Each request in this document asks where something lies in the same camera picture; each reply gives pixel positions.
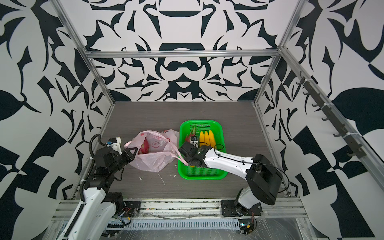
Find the green plastic basket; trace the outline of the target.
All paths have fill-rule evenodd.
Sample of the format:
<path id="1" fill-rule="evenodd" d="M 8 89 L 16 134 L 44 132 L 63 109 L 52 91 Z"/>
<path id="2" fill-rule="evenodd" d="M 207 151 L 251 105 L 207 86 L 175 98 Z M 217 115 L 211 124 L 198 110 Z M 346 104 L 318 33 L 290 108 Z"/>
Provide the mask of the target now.
<path id="1" fill-rule="evenodd" d="M 195 130 L 197 139 L 200 139 L 201 132 L 212 131 L 215 141 L 219 144 L 218 150 L 226 152 L 226 145 L 224 140 L 224 133 L 222 126 L 213 120 L 189 120 L 181 124 L 179 146 L 181 146 L 186 137 Z M 218 169 L 206 169 L 189 167 L 178 161 L 179 175 L 185 180 L 222 180 L 227 176 L 227 172 Z"/>

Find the yellow banana bunch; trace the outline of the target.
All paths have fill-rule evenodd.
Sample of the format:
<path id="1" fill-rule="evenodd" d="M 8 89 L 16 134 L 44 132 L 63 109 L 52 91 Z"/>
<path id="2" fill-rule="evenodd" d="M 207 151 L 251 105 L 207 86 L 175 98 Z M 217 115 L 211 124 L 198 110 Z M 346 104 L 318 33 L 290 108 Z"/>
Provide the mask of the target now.
<path id="1" fill-rule="evenodd" d="M 199 147 L 201 146 L 209 146 L 212 148 L 216 146 L 216 140 L 212 130 L 200 132 Z"/>

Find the pink plastic bag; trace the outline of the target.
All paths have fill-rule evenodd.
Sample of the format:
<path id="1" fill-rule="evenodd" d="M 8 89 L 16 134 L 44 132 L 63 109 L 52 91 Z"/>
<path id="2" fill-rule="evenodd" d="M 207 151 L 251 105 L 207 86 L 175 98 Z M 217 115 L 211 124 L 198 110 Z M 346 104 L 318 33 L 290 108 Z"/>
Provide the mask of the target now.
<path id="1" fill-rule="evenodd" d="M 145 138 L 149 142 L 150 152 L 140 155 L 139 150 Z M 179 152 L 179 132 L 172 129 L 162 132 L 150 130 L 140 132 L 124 145 L 124 148 L 134 147 L 139 150 L 130 165 L 138 170 L 158 173 L 173 160 L 179 160 L 188 166 Z"/>

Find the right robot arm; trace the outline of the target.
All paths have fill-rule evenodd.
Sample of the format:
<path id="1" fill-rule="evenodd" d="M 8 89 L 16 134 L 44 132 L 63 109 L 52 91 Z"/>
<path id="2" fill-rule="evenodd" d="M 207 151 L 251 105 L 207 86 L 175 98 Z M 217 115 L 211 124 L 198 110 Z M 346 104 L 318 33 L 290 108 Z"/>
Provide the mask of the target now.
<path id="1" fill-rule="evenodd" d="M 189 166 L 222 170 L 247 182 L 248 186 L 240 190 L 234 200 L 234 207 L 240 215 L 260 203 L 275 205 L 283 175 L 265 156 L 240 157 L 221 152 L 217 147 L 203 145 L 198 148 L 188 142 L 183 143 L 178 151 Z"/>

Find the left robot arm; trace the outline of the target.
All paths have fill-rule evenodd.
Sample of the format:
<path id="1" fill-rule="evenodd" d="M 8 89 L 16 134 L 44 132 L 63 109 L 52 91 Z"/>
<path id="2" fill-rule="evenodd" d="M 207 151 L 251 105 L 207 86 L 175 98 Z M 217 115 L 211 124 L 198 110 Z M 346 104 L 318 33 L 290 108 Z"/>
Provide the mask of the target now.
<path id="1" fill-rule="evenodd" d="M 80 202 L 59 240 L 98 240 L 103 235 L 110 219 L 126 207 L 122 193 L 109 192 L 118 180 L 115 174 L 134 160 L 138 150 L 118 152 L 109 146 L 91 152 L 92 169 L 80 184 Z"/>

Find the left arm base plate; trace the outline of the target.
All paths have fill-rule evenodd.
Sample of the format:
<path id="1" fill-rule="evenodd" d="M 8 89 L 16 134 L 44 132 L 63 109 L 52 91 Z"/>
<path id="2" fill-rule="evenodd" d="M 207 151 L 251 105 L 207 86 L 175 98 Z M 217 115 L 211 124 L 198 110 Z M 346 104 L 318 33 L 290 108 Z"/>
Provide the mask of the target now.
<path id="1" fill-rule="evenodd" d="M 124 201 L 123 207 L 117 212 L 121 218 L 134 217 L 141 211 L 141 201 Z"/>

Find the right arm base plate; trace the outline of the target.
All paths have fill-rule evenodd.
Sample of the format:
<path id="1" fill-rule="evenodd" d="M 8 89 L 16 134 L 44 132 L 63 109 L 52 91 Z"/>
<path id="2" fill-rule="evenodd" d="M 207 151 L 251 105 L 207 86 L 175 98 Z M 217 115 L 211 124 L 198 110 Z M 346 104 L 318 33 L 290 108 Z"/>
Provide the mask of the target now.
<path id="1" fill-rule="evenodd" d="M 263 212 L 261 203 L 246 209 L 235 200 L 221 200 L 221 214 L 224 217 L 261 216 Z"/>

